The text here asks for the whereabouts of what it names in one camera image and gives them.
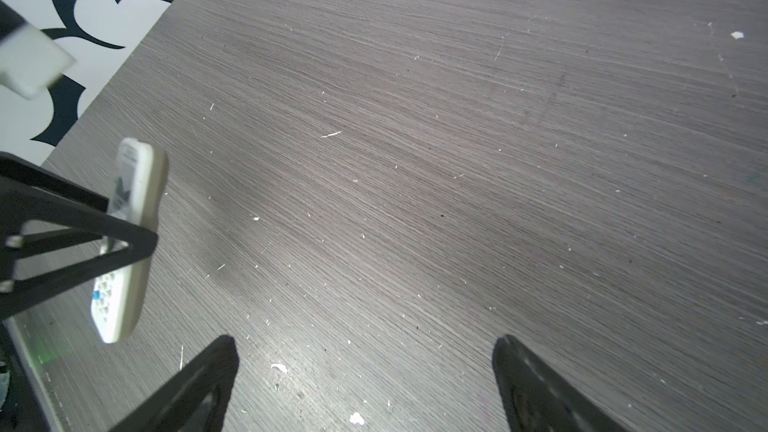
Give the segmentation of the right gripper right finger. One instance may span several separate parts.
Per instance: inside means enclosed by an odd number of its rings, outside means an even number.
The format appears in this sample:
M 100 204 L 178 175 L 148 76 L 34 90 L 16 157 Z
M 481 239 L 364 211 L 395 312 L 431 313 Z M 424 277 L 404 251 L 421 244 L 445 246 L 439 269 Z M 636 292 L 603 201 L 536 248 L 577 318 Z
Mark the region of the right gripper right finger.
M 512 335 L 496 341 L 492 367 L 512 431 L 627 430 Z

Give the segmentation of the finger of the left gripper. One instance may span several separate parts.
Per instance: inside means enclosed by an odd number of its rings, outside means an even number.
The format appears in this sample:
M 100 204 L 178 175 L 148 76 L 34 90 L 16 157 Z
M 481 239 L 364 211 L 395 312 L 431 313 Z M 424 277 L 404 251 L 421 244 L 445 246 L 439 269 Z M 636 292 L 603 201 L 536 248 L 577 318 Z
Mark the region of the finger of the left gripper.
M 107 214 L 108 199 L 13 154 L 1 154 L 1 318 L 45 302 L 124 263 L 130 252 L 98 255 L 28 279 L 16 262 L 106 236 L 125 238 L 132 226 Z

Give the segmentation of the white remote control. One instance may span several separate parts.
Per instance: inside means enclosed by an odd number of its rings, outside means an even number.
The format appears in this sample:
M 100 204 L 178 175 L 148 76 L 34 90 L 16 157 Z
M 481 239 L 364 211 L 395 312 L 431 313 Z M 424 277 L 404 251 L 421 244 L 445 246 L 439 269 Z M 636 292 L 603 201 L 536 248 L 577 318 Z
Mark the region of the white remote control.
M 142 313 L 168 168 L 167 154 L 161 148 L 136 138 L 120 142 L 107 214 L 131 225 L 132 234 L 106 236 L 100 253 L 112 256 L 127 250 L 130 257 L 95 278 L 91 300 L 92 320 L 107 344 L 128 338 Z

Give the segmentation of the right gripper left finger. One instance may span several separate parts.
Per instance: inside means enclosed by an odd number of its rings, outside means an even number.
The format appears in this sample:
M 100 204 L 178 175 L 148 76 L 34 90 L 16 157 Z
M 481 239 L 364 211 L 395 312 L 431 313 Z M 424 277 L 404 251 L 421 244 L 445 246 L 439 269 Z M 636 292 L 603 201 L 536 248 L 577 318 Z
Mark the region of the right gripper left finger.
M 235 339 L 221 335 L 114 431 L 220 431 L 239 369 Z

